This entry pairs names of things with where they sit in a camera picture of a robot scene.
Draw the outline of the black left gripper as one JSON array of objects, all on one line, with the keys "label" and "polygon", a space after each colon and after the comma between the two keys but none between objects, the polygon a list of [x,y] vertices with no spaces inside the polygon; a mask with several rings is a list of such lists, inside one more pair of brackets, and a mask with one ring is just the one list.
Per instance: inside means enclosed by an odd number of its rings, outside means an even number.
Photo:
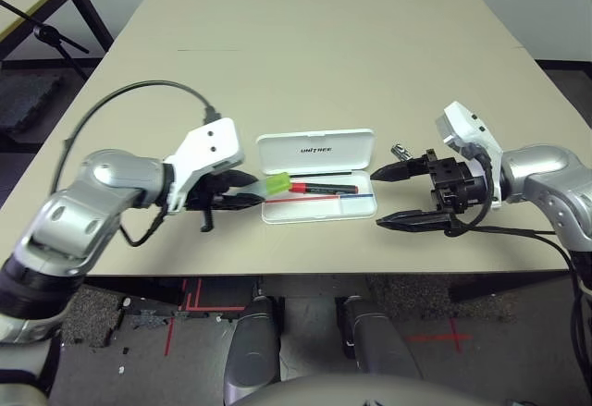
[{"label": "black left gripper", "polygon": [[226,194],[230,188],[243,188],[256,181],[257,177],[236,169],[217,175],[206,174],[188,193],[187,210],[201,212],[201,231],[211,231],[214,228],[214,210],[245,210],[265,201],[264,197],[252,193]]}]

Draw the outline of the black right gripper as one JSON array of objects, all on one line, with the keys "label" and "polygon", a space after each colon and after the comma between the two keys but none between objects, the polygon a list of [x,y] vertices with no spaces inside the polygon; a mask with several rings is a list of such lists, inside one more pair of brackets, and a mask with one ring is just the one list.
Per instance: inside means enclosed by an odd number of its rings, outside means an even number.
[{"label": "black right gripper", "polygon": [[378,226],[411,233],[446,231],[455,222],[450,213],[463,214],[468,208],[486,201],[487,184],[483,176],[473,176],[467,164],[453,157],[438,159],[433,149],[426,151],[425,158],[382,166],[371,174],[371,180],[396,182],[426,174],[433,184],[431,196],[438,211],[397,212],[379,218]]}]

